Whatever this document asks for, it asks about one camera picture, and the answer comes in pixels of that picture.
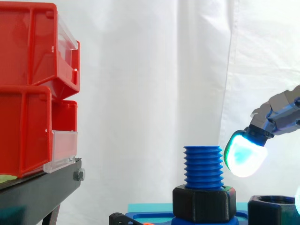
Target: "white curtain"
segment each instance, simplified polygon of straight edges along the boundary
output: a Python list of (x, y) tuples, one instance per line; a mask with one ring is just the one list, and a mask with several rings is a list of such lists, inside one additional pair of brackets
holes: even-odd
[[(183, 146), (224, 147), (253, 109), (300, 83), (296, 1), (54, 3), (81, 42), (81, 92), (71, 99), (86, 169), (58, 225), (105, 224), (129, 203), (172, 202), (184, 183)], [(266, 163), (250, 178), (224, 168), (238, 201), (295, 193), (298, 138), (270, 140)]]

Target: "blue base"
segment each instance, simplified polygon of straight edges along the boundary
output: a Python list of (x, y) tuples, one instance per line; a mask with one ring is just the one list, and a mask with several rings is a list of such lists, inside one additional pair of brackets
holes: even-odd
[(219, 224), (194, 224), (183, 219), (173, 218), (171, 225), (239, 225), (239, 220), (237, 217), (232, 218), (228, 223)]
[[(237, 203), (236, 217), (223, 224), (201, 225), (248, 225), (247, 203)], [(136, 219), (140, 223), (152, 223), (154, 225), (195, 225), (193, 223), (174, 218), (171, 211), (172, 204), (130, 204), (126, 215)]]

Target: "nut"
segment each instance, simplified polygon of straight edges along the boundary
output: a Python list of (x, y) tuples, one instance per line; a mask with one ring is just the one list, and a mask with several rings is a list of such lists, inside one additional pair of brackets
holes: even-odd
[(300, 215), (295, 198), (281, 195), (255, 195), (248, 202), (249, 225), (296, 225)]
[(77, 180), (78, 181), (83, 181), (85, 178), (85, 169), (80, 168), (77, 170)]
[(173, 190), (173, 213), (192, 223), (226, 223), (236, 214), (235, 190), (195, 190), (185, 185)]

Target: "orange object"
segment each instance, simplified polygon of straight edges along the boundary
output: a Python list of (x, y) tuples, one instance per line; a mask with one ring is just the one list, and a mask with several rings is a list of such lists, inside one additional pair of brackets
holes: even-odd
[(52, 3), (0, 1), (0, 85), (43, 85), (53, 98), (79, 92), (80, 44)]
[(0, 175), (75, 162), (80, 44), (52, 3), (0, 1)]

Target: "blue threaded bolt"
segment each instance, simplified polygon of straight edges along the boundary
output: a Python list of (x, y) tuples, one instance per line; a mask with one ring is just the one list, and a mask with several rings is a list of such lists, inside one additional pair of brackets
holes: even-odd
[(222, 149), (218, 146), (187, 146), (185, 173), (186, 188), (220, 190), (223, 189)]

